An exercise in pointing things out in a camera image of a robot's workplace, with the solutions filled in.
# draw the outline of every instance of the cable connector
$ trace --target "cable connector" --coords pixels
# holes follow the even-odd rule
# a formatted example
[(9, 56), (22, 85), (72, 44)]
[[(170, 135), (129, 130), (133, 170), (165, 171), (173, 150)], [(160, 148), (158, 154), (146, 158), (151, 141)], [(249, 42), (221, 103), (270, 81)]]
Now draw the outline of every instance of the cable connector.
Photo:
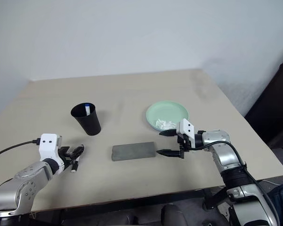
[(40, 145), (40, 141), (41, 141), (41, 138), (37, 138), (35, 140), (32, 140), (32, 143), (36, 145)]

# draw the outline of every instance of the table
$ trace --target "table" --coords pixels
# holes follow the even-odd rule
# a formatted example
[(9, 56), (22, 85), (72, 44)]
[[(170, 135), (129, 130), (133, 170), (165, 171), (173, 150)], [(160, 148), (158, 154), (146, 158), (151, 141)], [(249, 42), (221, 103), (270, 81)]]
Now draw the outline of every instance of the table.
[[(30, 82), (0, 115), (0, 150), (40, 137), (63, 136), (63, 146), (85, 145), (77, 173), (65, 170), (41, 190), (32, 211), (148, 197), (223, 184), (211, 153), (185, 159), (111, 161), (112, 146), (154, 141), (157, 149), (178, 149), (175, 137), (159, 136), (146, 121), (147, 108), (161, 100), (181, 103), (195, 130), (222, 129), (256, 179), (283, 175), (283, 165), (201, 70), (96, 76)], [(102, 131), (88, 136), (70, 115), (92, 102)], [(39, 160), (38, 147), (25, 145), (0, 156), (0, 184)]]

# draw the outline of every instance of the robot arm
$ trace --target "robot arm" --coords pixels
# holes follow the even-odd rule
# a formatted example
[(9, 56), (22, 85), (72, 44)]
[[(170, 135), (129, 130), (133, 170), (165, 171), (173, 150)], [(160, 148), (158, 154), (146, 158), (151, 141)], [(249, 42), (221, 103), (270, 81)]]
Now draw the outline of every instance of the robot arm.
[(160, 150), (157, 151), (159, 154), (184, 158), (184, 152), (189, 152), (189, 150), (204, 149), (212, 153), (226, 187), (220, 194), (205, 202), (206, 208), (213, 209), (214, 206), (224, 202), (225, 198), (229, 198), (234, 203), (228, 210), (232, 225), (278, 225), (262, 191), (252, 176), (246, 172), (244, 162), (230, 144), (229, 135), (226, 132), (213, 130), (199, 131), (194, 134), (194, 126), (188, 120), (183, 119), (177, 125), (177, 129), (163, 131), (160, 135), (177, 135), (180, 151)]
[(61, 136), (43, 134), (40, 138), (40, 161), (0, 185), (0, 225), (9, 225), (7, 221), (14, 221), (14, 218), (11, 218), (13, 216), (30, 213), (36, 194), (46, 186), (54, 174), (60, 174), (84, 150), (81, 145), (72, 153), (67, 153), (69, 147), (61, 147), (61, 143)]

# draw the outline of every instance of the green plate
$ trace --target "green plate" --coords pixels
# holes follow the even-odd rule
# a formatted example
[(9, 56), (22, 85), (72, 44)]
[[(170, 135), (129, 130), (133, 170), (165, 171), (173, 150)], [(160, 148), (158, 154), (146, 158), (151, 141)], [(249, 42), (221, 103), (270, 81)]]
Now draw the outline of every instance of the green plate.
[(146, 111), (147, 121), (158, 131), (163, 131), (156, 127), (158, 119), (177, 124), (184, 118), (188, 120), (188, 111), (181, 104), (173, 101), (159, 101), (151, 105)]

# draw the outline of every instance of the black cable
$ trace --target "black cable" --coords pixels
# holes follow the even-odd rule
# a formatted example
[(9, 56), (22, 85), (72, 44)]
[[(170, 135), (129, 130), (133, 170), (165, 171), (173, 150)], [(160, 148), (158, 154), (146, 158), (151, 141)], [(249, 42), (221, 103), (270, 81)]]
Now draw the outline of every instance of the black cable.
[(15, 148), (15, 147), (19, 147), (19, 146), (22, 146), (22, 145), (26, 145), (26, 144), (36, 144), (36, 145), (39, 145), (39, 144), (40, 144), (40, 138), (35, 139), (35, 140), (32, 140), (32, 141), (23, 142), (23, 143), (20, 143), (20, 144), (13, 145), (13, 146), (11, 146), (11, 147), (5, 148), (4, 150), (0, 151), (0, 155), (1, 155), (2, 153), (7, 152), (7, 151), (10, 150), (10, 149), (13, 149), (13, 148)]
[(242, 168), (244, 169), (245, 173), (247, 174), (247, 176), (250, 177), (250, 179), (255, 183), (255, 185), (256, 185), (257, 187), (259, 187), (259, 189), (260, 189), (261, 192), (263, 193), (263, 195), (264, 195), (264, 197), (265, 197), (265, 199), (266, 199), (267, 204), (269, 205), (269, 207), (271, 208), (271, 211), (273, 212), (273, 214), (274, 214), (274, 216), (275, 216), (277, 225), (280, 226), (280, 220), (279, 220), (277, 211), (276, 211), (276, 209), (275, 209), (275, 207), (274, 207), (274, 205), (273, 205), (273, 203), (272, 203), (270, 197), (269, 197), (268, 194), (265, 192), (265, 190), (262, 188), (262, 186), (256, 181), (256, 179), (254, 179), (253, 176), (248, 172), (246, 164), (243, 164), (243, 161), (242, 161), (242, 159), (241, 159), (241, 157), (240, 157), (238, 151), (236, 150), (236, 148), (235, 148), (231, 143), (229, 143), (229, 142), (227, 142), (227, 141), (219, 140), (219, 141), (215, 141), (215, 142), (211, 142), (211, 143), (209, 143), (209, 144), (203, 145), (202, 147), (190, 148), (190, 150), (191, 150), (191, 151), (198, 151), (198, 150), (202, 150), (202, 149), (207, 148), (207, 147), (209, 147), (209, 146), (212, 146), (212, 145), (215, 145), (215, 144), (220, 144), (220, 143), (229, 145), (229, 146), (232, 148), (232, 150), (234, 151), (234, 153), (235, 153), (235, 155), (236, 155), (238, 161), (240, 162), (240, 164), (241, 164)]

